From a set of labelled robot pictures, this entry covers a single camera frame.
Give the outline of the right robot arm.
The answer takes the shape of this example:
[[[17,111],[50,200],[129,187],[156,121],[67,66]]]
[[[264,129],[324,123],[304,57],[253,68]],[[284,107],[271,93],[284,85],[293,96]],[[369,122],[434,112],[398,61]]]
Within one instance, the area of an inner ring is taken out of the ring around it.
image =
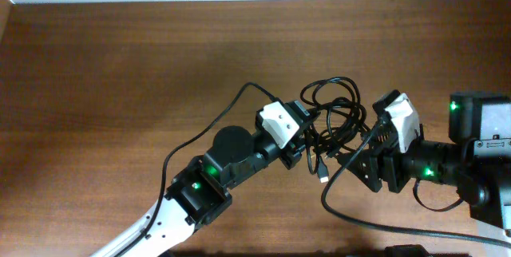
[[[454,186],[471,218],[510,229],[510,99],[500,93],[450,96],[449,138],[424,137],[418,112],[405,93],[390,91],[373,104],[384,122],[359,154],[338,153],[372,192],[399,193],[410,179]]]

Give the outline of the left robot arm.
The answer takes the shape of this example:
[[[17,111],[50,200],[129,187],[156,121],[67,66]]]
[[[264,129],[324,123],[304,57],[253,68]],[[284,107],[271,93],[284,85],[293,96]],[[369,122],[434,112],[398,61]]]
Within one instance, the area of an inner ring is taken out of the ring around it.
[[[107,243],[92,257],[162,256],[212,223],[231,204],[229,191],[274,160],[293,168],[311,143],[297,133],[279,148],[269,133],[251,134],[240,126],[222,128],[203,155],[195,156],[138,221]]]

